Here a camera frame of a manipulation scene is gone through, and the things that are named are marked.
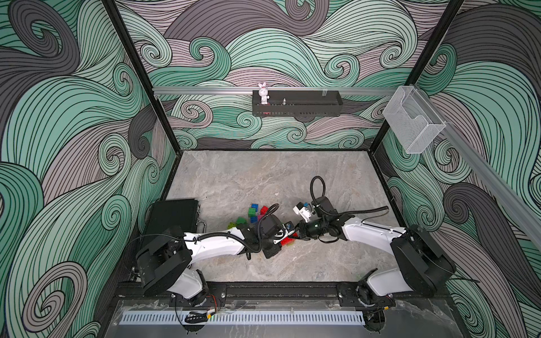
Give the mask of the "long red lego brick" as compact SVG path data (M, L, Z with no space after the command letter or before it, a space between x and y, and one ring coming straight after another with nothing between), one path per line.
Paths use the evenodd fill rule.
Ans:
M281 246L287 246L287 245L291 245L291 244L294 244L294 242L297 240L297 235L296 234L293 234L291 236L288 236L286 237L285 239L282 239L280 241L280 245Z

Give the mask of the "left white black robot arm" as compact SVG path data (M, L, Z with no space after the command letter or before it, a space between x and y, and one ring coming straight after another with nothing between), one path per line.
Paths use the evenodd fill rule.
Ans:
M205 296L203 274L191 269L194 263L219 256L263 253L267 259L281 250L281 242L294 232L291 222L283 223L273 214L264 215L255 224L241 224L208 233L183 232L170 228L150 235L150 242L136 254L142 293L145 297L164 292L186 300Z

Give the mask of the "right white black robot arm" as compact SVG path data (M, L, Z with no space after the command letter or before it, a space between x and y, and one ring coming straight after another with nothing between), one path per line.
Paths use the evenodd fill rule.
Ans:
M297 239L359 242L394 257L396 268L373 269L358 282L356 297L363 306L384 306L395 294L435 296L456 273L456 265L427 232L390 227L372 221L376 210L338 212L327 197L298 203L293 211L301 221L292 230Z

